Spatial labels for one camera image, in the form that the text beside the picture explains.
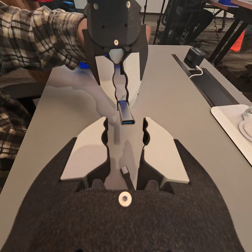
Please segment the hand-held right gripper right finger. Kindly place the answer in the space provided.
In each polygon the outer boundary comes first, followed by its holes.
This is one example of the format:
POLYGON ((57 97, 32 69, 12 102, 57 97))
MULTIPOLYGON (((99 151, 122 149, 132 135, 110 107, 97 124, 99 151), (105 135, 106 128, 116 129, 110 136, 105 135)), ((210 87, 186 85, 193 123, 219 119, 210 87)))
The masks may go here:
POLYGON ((190 183, 174 138, 149 117, 143 119, 143 144, 137 188, 145 188, 150 180, 155 180, 160 188, 170 182, 190 183))

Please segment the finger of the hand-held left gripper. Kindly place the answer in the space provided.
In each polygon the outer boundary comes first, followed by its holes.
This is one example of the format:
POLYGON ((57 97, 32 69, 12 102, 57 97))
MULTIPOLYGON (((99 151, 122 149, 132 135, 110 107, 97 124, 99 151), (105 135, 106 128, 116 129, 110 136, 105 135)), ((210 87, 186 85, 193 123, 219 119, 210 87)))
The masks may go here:
POLYGON ((118 111, 118 100, 116 98, 116 87, 113 82, 115 65, 113 61, 105 56, 96 56, 96 65, 99 75, 100 86, 106 99, 113 109, 118 111))
POLYGON ((132 108, 140 89, 140 55, 139 52, 130 53, 123 62, 124 75, 126 77, 126 101, 132 108))

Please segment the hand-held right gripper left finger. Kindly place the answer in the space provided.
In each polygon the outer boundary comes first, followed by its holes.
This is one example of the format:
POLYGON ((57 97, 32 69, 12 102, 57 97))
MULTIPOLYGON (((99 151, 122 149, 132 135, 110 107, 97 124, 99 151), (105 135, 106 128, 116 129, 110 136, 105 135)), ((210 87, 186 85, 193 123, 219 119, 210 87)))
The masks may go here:
POLYGON ((61 181, 86 181, 88 186, 95 179, 105 182, 110 174, 108 148, 108 118, 102 117, 86 127, 76 138, 61 181))

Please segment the grey usb socket adapter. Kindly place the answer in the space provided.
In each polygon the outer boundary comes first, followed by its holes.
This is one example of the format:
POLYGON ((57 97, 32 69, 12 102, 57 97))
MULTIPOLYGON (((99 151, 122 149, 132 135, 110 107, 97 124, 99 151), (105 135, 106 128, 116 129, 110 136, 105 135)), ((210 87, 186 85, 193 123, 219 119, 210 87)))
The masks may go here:
POLYGON ((118 111, 120 116, 121 125, 134 125, 135 120, 130 111, 129 105, 126 100, 118 101, 118 111))

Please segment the person's left forearm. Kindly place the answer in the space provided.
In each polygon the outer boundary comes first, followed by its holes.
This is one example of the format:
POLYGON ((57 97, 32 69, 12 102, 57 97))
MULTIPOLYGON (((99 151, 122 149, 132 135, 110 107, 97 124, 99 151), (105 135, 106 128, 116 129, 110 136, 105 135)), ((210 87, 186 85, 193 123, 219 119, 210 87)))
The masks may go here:
POLYGON ((81 61, 87 62, 77 37, 83 14, 46 6, 28 11, 2 1, 0 6, 1 75, 20 68, 45 71, 62 65, 74 70, 81 61))

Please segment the person's left hand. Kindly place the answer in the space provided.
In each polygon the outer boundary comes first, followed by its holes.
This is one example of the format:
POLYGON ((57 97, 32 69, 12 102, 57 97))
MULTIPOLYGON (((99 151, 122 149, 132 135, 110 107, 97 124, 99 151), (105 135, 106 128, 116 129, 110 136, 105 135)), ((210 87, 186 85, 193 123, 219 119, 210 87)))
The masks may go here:
POLYGON ((78 24, 78 28, 77 28, 77 37, 78 37, 78 42, 81 46, 81 48, 83 49, 83 51, 85 51, 85 45, 84 45, 84 36, 83 36, 83 30, 87 29, 87 19, 83 18, 79 24, 78 24))

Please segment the black charger block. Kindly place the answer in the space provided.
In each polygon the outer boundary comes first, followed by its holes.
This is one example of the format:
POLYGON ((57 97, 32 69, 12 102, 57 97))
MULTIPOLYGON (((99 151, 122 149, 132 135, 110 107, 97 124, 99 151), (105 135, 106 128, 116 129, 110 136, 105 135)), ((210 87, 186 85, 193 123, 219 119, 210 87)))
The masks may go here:
POLYGON ((200 66, 201 62, 205 58, 206 53, 197 47, 192 47, 188 50, 184 63, 190 68, 196 68, 196 66, 200 66))

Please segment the black office chair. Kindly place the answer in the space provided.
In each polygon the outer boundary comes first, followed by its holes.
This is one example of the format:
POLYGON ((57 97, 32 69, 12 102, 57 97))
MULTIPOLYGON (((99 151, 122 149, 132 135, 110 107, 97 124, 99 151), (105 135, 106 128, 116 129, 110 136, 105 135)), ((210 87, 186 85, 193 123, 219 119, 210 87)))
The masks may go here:
POLYGON ((158 45, 200 47, 198 36, 213 20, 213 13, 204 7, 204 1, 168 1, 164 21, 170 24, 170 31, 167 36, 161 32, 158 45))

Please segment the person's plaid shirt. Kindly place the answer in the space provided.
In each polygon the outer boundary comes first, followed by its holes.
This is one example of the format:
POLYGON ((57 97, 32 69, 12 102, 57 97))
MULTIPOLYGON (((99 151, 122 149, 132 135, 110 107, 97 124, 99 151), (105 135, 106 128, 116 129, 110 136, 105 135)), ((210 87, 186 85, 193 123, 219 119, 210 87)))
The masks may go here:
POLYGON ((31 115, 17 100, 0 90, 0 158, 14 160, 31 122, 31 115))

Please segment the red plastic object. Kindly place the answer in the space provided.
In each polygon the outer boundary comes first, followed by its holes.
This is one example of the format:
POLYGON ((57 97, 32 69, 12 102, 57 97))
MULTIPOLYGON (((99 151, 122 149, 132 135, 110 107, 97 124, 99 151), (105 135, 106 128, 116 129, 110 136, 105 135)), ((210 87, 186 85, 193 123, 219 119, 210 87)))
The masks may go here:
POLYGON ((233 52, 239 52, 243 43, 245 30, 241 33, 241 35, 238 37, 238 39, 235 41, 235 43, 231 46, 230 50, 233 52))

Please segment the wooden table with black legs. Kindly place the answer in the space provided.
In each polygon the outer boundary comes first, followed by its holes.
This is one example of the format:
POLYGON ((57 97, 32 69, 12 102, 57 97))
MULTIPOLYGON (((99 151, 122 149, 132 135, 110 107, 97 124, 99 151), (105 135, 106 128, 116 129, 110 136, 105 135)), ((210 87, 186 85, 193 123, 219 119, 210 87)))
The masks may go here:
POLYGON ((246 27, 252 24, 252 3, 251 1, 242 1, 242 0, 231 0, 231 4, 234 5, 224 5, 218 1, 204 1, 216 8, 219 8, 220 11, 229 12, 234 14, 234 22, 224 34, 223 38, 220 40, 215 50, 212 52, 208 61, 217 67, 222 61, 224 56, 233 46, 233 44, 240 37, 242 32, 246 27))

